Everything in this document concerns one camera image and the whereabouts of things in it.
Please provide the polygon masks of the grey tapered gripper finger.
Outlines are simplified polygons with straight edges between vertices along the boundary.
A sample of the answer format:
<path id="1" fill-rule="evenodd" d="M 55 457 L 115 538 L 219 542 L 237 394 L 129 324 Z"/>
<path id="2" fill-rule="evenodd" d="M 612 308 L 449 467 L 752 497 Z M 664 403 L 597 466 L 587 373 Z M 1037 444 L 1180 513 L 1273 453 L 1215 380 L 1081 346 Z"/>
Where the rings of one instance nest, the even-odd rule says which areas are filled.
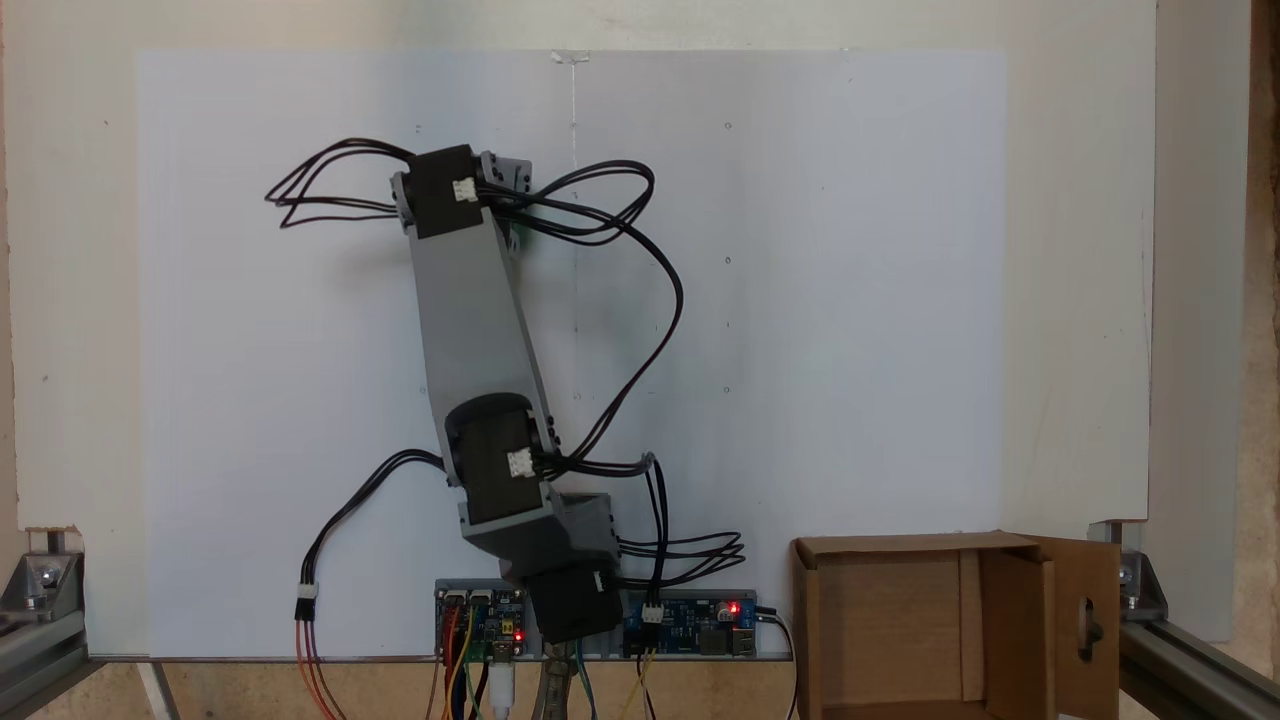
<path id="1" fill-rule="evenodd" d="M 483 206 L 511 202 L 531 193 L 532 163 L 499 156 L 492 151 L 477 155 L 477 197 Z"/>

